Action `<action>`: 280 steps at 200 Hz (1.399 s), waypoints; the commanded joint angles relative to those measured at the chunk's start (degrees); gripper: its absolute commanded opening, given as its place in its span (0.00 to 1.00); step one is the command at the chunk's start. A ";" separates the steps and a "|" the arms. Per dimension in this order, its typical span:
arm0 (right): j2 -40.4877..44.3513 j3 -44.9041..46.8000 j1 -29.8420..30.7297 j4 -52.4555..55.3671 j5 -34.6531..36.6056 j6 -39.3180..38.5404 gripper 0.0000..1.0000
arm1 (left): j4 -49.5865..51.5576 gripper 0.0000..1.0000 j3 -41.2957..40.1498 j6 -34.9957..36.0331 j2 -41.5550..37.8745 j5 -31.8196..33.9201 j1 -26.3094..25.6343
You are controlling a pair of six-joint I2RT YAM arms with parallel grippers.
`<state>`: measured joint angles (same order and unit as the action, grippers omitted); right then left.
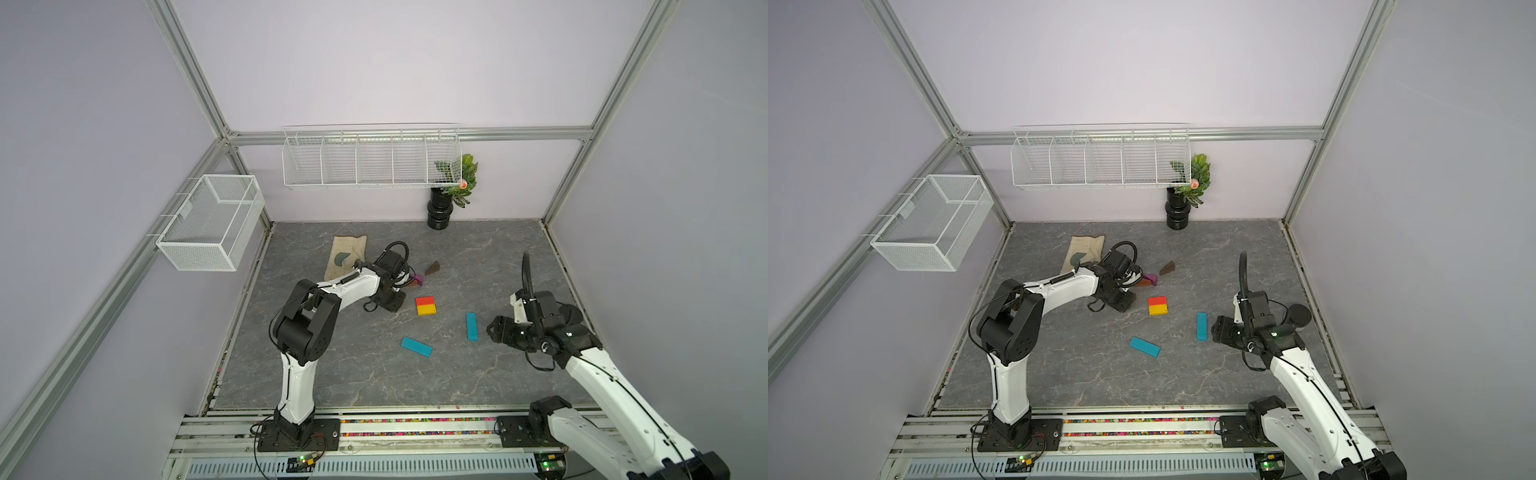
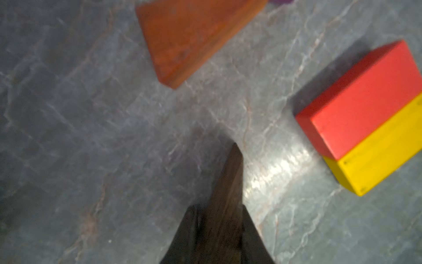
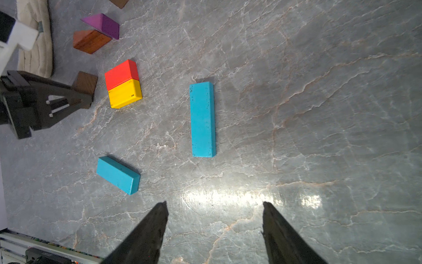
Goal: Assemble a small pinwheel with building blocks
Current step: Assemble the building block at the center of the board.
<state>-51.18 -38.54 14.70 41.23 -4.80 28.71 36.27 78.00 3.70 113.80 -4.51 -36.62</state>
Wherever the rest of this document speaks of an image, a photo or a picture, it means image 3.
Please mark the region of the dark brown triangle block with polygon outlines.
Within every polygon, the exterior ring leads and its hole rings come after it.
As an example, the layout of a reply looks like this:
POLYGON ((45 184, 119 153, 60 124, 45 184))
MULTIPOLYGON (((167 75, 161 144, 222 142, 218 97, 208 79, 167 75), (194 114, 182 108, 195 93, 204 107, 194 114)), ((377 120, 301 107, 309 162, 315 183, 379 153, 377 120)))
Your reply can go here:
POLYGON ((84 103, 82 108, 89 109, 93 102, 98 76, 83 71, 78 72, 71 89, 80 94, 90 96, 90 102, 84 103))

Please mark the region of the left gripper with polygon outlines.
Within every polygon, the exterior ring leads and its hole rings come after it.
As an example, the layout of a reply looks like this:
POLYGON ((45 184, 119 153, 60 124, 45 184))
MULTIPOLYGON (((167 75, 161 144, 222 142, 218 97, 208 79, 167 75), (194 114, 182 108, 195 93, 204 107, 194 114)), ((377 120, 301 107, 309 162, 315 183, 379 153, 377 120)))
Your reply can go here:
POLYGON ((30 128, 54 126, 77 110, 83 110, 83 104, 90 102, 89 95, 73 91, 71 85, 25 71, 19 74, 28 83, 24 92, 29 98, 29 107, 24 106, 20 93, 8 77, 1 77, 1 125, 9 125, 18 139, 31 137, 30 128))

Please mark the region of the reddish brown triangle block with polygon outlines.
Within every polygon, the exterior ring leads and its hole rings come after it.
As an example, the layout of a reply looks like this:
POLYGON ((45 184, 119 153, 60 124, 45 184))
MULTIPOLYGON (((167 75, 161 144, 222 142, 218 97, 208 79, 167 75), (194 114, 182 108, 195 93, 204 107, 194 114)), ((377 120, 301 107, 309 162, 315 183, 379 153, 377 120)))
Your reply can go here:
POLYGON ((82 30, 73 33, 73 47, 90 55, 111 40, 111 37, 97 30, 82 30))

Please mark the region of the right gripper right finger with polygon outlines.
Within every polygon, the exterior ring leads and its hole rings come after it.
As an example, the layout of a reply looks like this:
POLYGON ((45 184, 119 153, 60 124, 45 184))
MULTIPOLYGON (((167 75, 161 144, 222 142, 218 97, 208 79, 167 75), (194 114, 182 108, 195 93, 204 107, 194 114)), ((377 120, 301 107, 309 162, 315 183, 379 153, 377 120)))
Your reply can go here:
POLYGON ((270 264, 325 264, 270 202, 263 202, 263 237, 270 264))

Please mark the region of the purple triangle block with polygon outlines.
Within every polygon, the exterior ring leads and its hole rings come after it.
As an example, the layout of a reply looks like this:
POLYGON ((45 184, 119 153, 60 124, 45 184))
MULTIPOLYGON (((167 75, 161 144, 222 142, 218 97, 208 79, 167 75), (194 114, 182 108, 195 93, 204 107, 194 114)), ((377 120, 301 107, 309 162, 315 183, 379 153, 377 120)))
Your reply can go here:
POLYGON ((120 25, 115 22, 113 19, 109 18, 103 13, 91 15, 88 17, 81 18, 81 20, 94 27, 101 33, 118 40, 120 25))

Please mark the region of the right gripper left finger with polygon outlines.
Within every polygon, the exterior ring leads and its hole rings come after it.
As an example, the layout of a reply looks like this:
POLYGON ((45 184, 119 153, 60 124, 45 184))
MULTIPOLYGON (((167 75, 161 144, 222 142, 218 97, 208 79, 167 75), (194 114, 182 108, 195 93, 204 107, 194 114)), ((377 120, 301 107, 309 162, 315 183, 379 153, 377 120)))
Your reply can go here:
POLYGON ((168 222, 167 203, 159 202, 103 261, 103 264, 157 264, 168 222))

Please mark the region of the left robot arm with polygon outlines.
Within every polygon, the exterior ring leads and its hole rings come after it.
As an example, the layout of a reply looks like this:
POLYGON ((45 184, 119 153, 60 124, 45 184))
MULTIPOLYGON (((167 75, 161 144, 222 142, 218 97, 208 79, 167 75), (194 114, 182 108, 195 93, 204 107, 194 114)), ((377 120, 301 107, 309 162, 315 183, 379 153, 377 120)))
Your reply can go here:
MULTIPOLYGON (((1 13, 1 70, 17 47, 31 49, 38 31, 1 13)), ((9 70, 1 76, 1 124, 18 139, 48 129, 93 102, 98 77, 80 71, 72 86, 26 71, 9 70)))

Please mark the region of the red rectangular block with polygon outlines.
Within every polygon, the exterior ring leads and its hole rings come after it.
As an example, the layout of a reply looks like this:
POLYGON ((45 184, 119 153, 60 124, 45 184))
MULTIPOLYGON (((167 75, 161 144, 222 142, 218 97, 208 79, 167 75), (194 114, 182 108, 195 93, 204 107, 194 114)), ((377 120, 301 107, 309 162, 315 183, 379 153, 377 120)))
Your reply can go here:
POLYGON ((139 80, 137 65, 130 59, 105 72, 104 77, 108 91, 129 80, 139 80))

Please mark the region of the yellow rectangular block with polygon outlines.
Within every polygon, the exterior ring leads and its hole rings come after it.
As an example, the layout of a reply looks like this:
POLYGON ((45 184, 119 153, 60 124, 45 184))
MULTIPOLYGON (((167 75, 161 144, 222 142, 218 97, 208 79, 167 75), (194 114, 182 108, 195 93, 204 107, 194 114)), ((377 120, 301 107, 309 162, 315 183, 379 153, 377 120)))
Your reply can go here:
POLYGON ((143 98, 138 80, 130 79, 108 91, 111 108, 120 109, 143 98))

